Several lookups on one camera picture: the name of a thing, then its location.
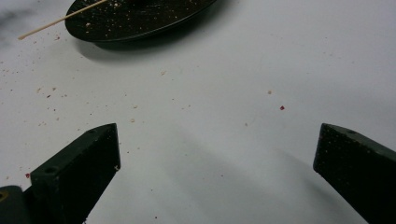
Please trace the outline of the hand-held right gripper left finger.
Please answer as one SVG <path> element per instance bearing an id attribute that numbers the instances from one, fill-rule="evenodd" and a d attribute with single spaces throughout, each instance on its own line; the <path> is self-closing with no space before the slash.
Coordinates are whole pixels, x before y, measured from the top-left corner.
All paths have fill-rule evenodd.
<path id="1" fill-rule="evenodd" d="M 88 130 L 31 173 L 35 224 L 82 224 L 120 170 L 118 130 Z"/>

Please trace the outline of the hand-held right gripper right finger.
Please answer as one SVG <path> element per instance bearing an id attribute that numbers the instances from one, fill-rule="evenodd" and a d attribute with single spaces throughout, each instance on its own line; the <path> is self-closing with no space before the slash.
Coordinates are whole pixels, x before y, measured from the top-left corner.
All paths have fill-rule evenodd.
<path id="1" fill-rule="evenodd" d="M 313 169 L 369 224 L 396 224 L 396 152 L 355 131 L 322 124 Z"/>

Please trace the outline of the wooden skewer stick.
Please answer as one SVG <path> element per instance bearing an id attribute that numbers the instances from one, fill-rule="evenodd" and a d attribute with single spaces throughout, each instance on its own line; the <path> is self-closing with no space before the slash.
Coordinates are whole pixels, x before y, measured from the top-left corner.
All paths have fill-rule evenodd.
<path id="1" fill-rule="evenodd" d="M 79 14 L 79 13 L 82 13 L 82 12 L 84 12 L 84 11 L 86 11 L 86 10 L 89 10 L 89 9 L 93 8 L 93 7 L 97 7 L 97 6 L 99 6 L 99 5 L 103 4 L 103 3 L 106 3 L 106 2 L 108 2 L 108 1 L 109 1 L 109 0 L 99 0 L 98 2 L 95 2 L 95 3 L 90 4 L 90 5 L 88 5 L 88 6 L 84 7 L 84 8 L 81 8 L 81 9 L 75 11 L 75 12 L 72 12 L 72 13 L 70 13 L 70 14 L 67 14 L 66 16 L 64 16 L 64 17 L 62 17 L 62 18 L 60 18 L 60 19 L 58 19 L 58 20 L 56 20 L 56 21 L 52 21 L 52 22 L 50 22 L 50 23 L 48 23 L 48 24 L 46 24 L 46 25 L 43 25 L 43 26 L 41 26 L 41 27 L 38 27 L 38 28 L 36 28 L 36 29 L 34 29 L 34 30 L 32 30 L 32 31 L 29 31 L 29 32 L 27 32 L 27 33 L 25 33 L 25 34 L 23 34 L 23 35 L 20 35 L 20 36 L 18 36 L 18 40 L 23 40 L 23 39 L 26 38 L 27 36 L 34 35 L 34 34 L 40 32 L 40 31 L 42 31 L 42 30 L 45 30 L 45 29 L 47 29 L 47 28 L 49 28 L 49 27 L 51 27 L 51 26 L 53 26 L 53 25 L 55 25 L 55 24 L 61 22 L 61 21 L 65 21 L 66 19 L 69 19 L 69 18 L 71 18 L 71 17 L 73 17 L 73 16 L 76 16 L 76 15 Z"/>

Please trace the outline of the black plate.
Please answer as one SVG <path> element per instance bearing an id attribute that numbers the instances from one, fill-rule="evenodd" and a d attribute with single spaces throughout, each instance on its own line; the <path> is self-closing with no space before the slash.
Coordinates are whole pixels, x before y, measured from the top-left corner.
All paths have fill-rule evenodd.
<path id="1" fill-rule="evenodd" d="M 217 0 L 107 0 L 65 20 L 68 33 L 82 41 L 136 40 L 171 29 Z"/>

